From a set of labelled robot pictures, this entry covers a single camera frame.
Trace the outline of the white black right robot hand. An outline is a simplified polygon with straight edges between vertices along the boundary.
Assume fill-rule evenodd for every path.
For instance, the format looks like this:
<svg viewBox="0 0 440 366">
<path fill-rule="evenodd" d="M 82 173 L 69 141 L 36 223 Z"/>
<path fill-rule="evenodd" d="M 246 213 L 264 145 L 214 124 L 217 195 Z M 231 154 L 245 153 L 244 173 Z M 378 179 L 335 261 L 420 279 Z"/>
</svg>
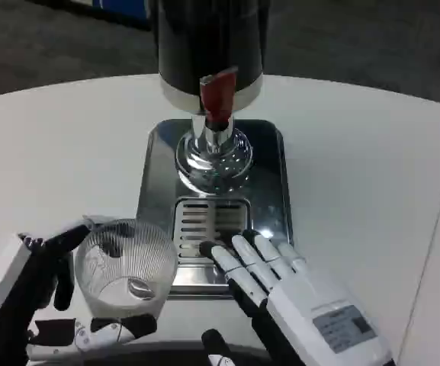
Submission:
<svg viewBox="0 0 440 366">
<path fill-rule="evenodd" d="M 255 230 L 200 253 L 224 275 L 233 299 L 276 365 L 393 365 L 374 322 L 349 292 L 308 266 L 294 247 Z"/>
</svg>

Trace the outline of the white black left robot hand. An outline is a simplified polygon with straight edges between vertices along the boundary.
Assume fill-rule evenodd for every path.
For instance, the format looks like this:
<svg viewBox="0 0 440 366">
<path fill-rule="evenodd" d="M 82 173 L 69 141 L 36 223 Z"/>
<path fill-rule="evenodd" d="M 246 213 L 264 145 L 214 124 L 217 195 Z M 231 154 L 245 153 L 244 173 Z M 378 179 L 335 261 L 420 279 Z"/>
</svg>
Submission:
<svg viewBox="0 0 440 366">
<path fill-rule="evenodd" d="M 62 361 L 125 345 L 157 330 L 154 315 L 35 319 L 54 303 L 66 311 L 75 290 L 74 250 L 97 229 L 132 236 L 131 221 L 90 216 L 47 238 L 0 233 L 0 365 Z"/>
</svg>

